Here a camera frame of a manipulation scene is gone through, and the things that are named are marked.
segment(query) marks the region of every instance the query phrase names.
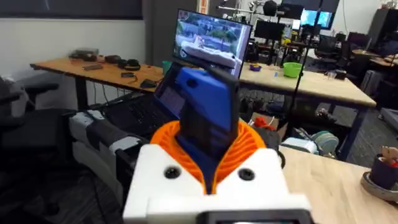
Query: black pole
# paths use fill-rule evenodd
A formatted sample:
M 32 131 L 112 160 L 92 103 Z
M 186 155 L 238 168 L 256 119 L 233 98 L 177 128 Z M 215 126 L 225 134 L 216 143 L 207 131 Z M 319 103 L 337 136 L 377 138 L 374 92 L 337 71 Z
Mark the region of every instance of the black pole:
M 321 0 L 319 2 L 319 8 L 318 8 L 318 11 L 317 11 L 317 16 L 316 16 L 315 22 L 313 24 L 313 30 L 312 30 L 312 33 L 311 33 L 311 36 L 310 36 L 310 41 L 307 44 L 307 51 L 305 52 L 305 56 L 304 56 L 304 60 L 303 60 L 303 66 L 301 66 L 301 70 L 300 70 L 300 73 L 298 75 L 298 80 L 297 80 L 297 84 L 296 84 L 296 89 L 294 90 L 292 102 L 290 103 L 289 110 L 287 112 L 288 119 L 291 117 L 292 112 L 293 112 L 294 101 L 296 100 L 297 91 L 299 90 L 299 85 L 300 85 L 300 82 L 301 82 L 301 77 L 303 76 L 303 70 L 304 70 L 305 62 L 307 62 L 308 51 L 310 50 L 312 39 L 315 36 L 316 26 L 318 25 L 319 15 L 321 14 L 321 9 L 322 9 L 322 4 L 323 4 L 323 0 Z

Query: wooden desk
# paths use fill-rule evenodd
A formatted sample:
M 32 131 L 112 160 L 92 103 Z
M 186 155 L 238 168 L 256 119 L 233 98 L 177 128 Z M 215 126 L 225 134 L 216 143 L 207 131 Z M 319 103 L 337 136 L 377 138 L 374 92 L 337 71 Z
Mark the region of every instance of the wooden desk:
M 161 68 L 148 65 L 141 65 L 141 69 L 134 72 L 137 76 L 137 81 L 134 81 L 135 78 L 121 78 L 120 74 L 128 71 L 120 69 L 113 64 L 104 63 L 102 64 L 104 68 L 101 70 L 84 71 L 82 69 L 84 66 L 92 64 L 97 63 L 84 62 L 82 60 L 70 60 L 69 58 L 59 58 L 46 62 L 32 63 L 30 66 L 35 70 L 45 70 L 48 72 L 55 72 L 75 77 L 79 109 L 86 109 L 88 107 L 86 91 L 87 80 L 127 90 L 154 92 L 156 88 L 142 89 L 139 85 L 146 78 L 157 81 L 163 77 Z
M 360 50 L 360 49 L 352 50 L 352 53 L 355 55 L 366 55 L 369 57 L 380 57 L 380 55 L 378 55 L 378 54 L 368 52 L 366 50 Z
M 265 64 L 260 64 L 260 66 L 262 66 L 260 72 L 253 72 L 250 71 L 248 63 L 243 65 L 239 78 L 241 87 L 282 95 L 293 95 L 297 84 L 296 78 L 284 77 L 283 69 L 279 67 L 269 67 Z M 320 103 L 330 103 L 330 113 L 333 113 L 335 105 L 358 109 L 351 132 L 338 155 L 339 159 L 346 160 L 368 108 L 375 107 L 376 102 L 347 78 L 345 80 L 330 80 L 322 73 L 307 71 L 304 71 L 297 96 Z
M 384 58 L 384 60 L 387 61 L 389 66 L 391 66 L 392 57 L 386 57 Z M 398 65 L 398 56 L 396 56 L 396 58 L 394 59 L 393 65 Z
M 370 61 L 373 63 L 376 63 L 380 66 L 383 66 L 383 67 L 393 67 L 394 66 L 394 64 L 392 64 L 392 66 L 391 66 L 391 59 L 388 59 L 388 58 L 374 57 Z
M 280 146 L 290 193 L 305 194 L 315 223 L 397 223 L 398 208 L 367 193 L 361 186 L 368 168 Z

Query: white wall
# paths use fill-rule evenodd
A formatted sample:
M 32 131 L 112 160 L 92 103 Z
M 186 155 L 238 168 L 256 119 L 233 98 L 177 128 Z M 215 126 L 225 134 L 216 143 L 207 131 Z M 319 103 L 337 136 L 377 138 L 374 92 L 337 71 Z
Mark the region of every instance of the white wall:
M 50 78 L 61 82 L 59 91 L 43 97 L 48 105 L 76 108 L 74 81 L 61 75 L 41 75 L 43 72 L 34 72 L 30 63 L 66 57 L 79 47 L 98 48 L 100 54 L 136 58 L 142 63 L 145 59 L 144 21 L 0 19 L 0 30 L 0 75 L 16 80 L 34 76 L 30 80 Z M 87 86 L 92 103 L 93 84 L 88 82 Z M 102 86 L 96 87 L 97 102 L 104 102 Z M 115 88 L 106 89 L 109 100 L 116 97 Z
M 251 1 L 252 0 L 242 0 L 242 8 L 248 10 L 248 3 Z M 282 2 L 282 0 L 274 1 L 278 4 Z M 343 4 L 345 4 L 345 16 L 348 32 L 360 32 L 367 34 L 373 20 L 373 15 L 380 6 L 380 1 L 340 0 L 331 30 L 334 29 L 336 32 L 346 33 L 344 25 Z M 257 11 L 262 12 L 262 7 L 259 7 Z M 331 31 L 322 31 L 323 34 L 327 34 L 329 32 Z

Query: laptop screen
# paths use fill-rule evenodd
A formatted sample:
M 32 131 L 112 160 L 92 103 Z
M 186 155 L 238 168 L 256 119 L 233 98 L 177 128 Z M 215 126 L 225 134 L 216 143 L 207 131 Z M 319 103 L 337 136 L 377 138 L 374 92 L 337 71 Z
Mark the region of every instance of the laptop screen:
M 181 88 L 175 81 L 179 70 L 179 66 L 173 63 L 173 66 L 163 77 L 163 80 L 159 83 L 154 94 L 160 105 L 177 119 L 180 119 L 181 111 L 185 104 L 185 99 L 181 94 Z

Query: laptop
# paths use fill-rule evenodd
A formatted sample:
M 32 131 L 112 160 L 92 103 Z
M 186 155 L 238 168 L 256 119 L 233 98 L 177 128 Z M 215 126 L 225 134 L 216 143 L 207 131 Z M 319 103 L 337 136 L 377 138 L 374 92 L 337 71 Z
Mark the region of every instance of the laptop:
M 154 94 L 111 105 L 106 118 L 125 132 L 151 139 L 163 124 L 179 120 L 185 99 L 176 84 L 181 65 L 173 63 Z

